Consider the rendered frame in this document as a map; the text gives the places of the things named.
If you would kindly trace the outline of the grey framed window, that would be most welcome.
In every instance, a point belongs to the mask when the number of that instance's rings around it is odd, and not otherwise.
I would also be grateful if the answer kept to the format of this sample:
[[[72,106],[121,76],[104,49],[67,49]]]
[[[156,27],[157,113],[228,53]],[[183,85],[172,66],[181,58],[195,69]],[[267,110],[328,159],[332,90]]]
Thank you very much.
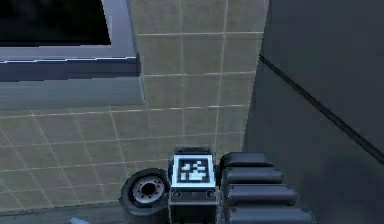
[[[131,0],[0,0],[0,111],[140,105]]]

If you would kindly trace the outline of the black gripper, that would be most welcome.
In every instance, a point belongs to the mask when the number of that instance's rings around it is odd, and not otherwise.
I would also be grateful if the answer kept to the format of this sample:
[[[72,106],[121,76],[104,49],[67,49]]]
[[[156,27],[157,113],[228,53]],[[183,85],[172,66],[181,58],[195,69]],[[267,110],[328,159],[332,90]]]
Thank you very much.
[[[120,190],[127,224],[169,224],[166,171],[146,168],[131,175]]]

